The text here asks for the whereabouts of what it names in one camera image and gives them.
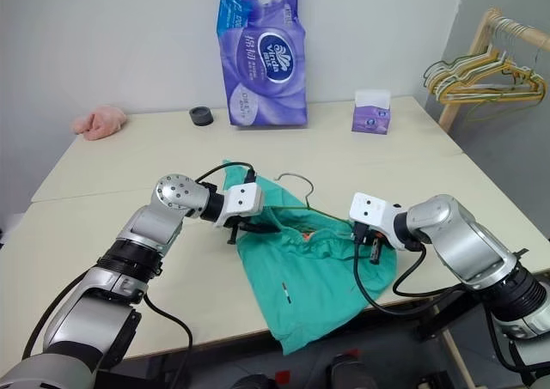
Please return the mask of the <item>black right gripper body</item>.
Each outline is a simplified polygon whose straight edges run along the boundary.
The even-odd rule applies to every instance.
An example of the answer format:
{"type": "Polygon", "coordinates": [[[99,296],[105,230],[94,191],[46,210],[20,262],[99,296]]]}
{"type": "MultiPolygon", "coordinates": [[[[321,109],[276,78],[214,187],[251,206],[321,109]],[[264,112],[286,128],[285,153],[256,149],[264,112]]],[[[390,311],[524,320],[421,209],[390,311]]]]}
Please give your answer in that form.
{"type": "Polygon", "coordinates": [[[375,241],[386,247],[390,247],[388,239],[379,231],[371,228],[369,225],[357,225],[357,243],[360,246],[372,246],[375,241]]]}

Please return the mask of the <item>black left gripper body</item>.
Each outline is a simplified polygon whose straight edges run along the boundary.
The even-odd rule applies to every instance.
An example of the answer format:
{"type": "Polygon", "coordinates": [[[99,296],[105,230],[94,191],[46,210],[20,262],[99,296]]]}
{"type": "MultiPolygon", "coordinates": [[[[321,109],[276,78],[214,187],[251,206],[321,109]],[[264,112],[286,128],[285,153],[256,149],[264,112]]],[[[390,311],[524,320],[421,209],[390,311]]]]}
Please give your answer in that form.
{"type": "Polygon", "coordinates": [[[230,228],[237,233],[239,230],[248,231],[250,223],[249,216],[231,216],[223,224],[224,228],[230,228]]]}

